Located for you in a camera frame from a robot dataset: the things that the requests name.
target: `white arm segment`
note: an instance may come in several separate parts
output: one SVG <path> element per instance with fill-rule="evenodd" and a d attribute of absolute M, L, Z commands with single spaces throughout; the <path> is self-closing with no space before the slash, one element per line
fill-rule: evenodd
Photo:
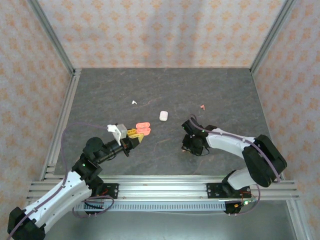
<path fill-rule="evenodd" d="M 43 203 L 47 198 L 49 198 L 57 189 L 62 185 L 61 181 L 53 189 L 47 192 L 38 201 L 27 206 L 25 214 L 28 214 L 32 209 L 34 209 L 39 204 Z M 67 212 L 79 204 L 81 201 L 89 198 L 92 191 L 88 188 L 84 180 L 80 180 L 80 175 L 76 172 L 70 171 L 67 176 L 65 187 L 60 190 L 60 192 L 52 198 L 49 202 L 38 209 L 30 215 L 30 219 L 35 219 L 35 225 L 39 228 L 46 224 L 44 227 L 44 232 L 47 233 L 50 228 Z"/>
<path fill-rule="evenodd" d="M 220 128 L 216 128 L 213 130 L 216 133 L 227 133 L 233 134 L 226 131 L 221 130 Z M 250 142 L 254 142 L 254 137 L 247 137 L 247 136 L 240 136 L 236 135 L 242 139 L 249 140 Z M 206 141 L 208 145 L 213 149 L 221 149 L 231 154 L 237 155 L 238 157 L 244 159 L 242 151 L 245 147 L 249 147 L 250 144 L 243 142 L 241 140 L 232 138 L 230 136 L 225 135 L 216 135 L 213 133 L 209 133 L 206 137 Z M 235 171 L 229 178 L 228 183 L 233 187 L 235 190 L 239 190 L 245 186 L 250 186 L 257 184 L 250 176 L 248 168 L 243 168 L 241 170 Z"/>

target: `orange floral wallpaper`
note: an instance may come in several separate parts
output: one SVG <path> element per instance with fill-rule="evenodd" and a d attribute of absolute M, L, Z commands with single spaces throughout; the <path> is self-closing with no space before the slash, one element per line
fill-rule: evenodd
<path fill-rule="evenodd" d="M 70 76 L 26 0 L 0 1 L 0 238 L 37 180 Z"/>
<path fill-rule="evenodd" d="M 75 68 L 247 68 L 285 0 L 39 2 Z"/>
<path fill-rule="evenodd" d="M 320 3 L 297 0 L 254 75 L 273 141 L 298 180 L 314 239 L 320 239 Z"/>

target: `yellow object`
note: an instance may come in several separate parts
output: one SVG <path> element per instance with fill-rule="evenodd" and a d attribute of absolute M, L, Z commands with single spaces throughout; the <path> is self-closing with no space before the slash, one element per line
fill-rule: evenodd
<path fill-rule="evenodd" d="M 131 139 L 138 138 L 139 139 L 139 143 L 141 143 L 142 139 L 144 138 L 144 136 L 145 135 L 143 133 L 137 133 L 137 134 L 130 135 L 129 138 L 131 138 Z"/>
<path fill-rule="evenodd" d="M 136 134 L 137 133 L 137 129 L 135 129 L 135 128 L 131 128 L 131 129 L 128 129 L 127 130 L 127 135 L 128 136 L 131 136 L 131 135 L 134 135 L 134 134 Z"/>

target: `dark marble surface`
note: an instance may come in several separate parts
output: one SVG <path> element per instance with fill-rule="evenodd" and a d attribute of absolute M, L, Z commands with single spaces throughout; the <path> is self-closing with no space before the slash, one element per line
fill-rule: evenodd
<path fill-rule="evenodd" d="M 166 122 L 160 111 L 168 111 Z M 100 126 L 150 122 L 151 133 L 131 151 L 104 162 L 101 175 L 226 175 L 245 167 L 242 159 L 211 149 L 207 156 L 182 152 L 181 124 L 196 114 L 203 126 L 215 125 L 238 135 L 269 135 L 254 81 L 248 69 L 236 68 L 103 68 L 83 69 L 68 124 Z M 73 126 L 66 134 L 64 152 L 73 166 L 91 137 L 105 143 L 106 130 Z M 61 156 L 55 174 L 63 174 Z"/>

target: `small pink object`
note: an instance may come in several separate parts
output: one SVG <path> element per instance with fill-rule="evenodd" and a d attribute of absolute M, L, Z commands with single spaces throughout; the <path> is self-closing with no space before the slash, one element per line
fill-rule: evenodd
<path fill-rule="evenodd" d="M 137 134 L 144 134 L 145 136 L 148 136 L 151 132 L 151 128 L 150 127 L 143 127 L 143 128 L 138 128 L 136 130 Z"/>
<path fill-rule="evenodd" d="M 150 122 L 139 122 L 135 125 L 136 129 L 143 129 L 143 128 L 149 128 Z"/>

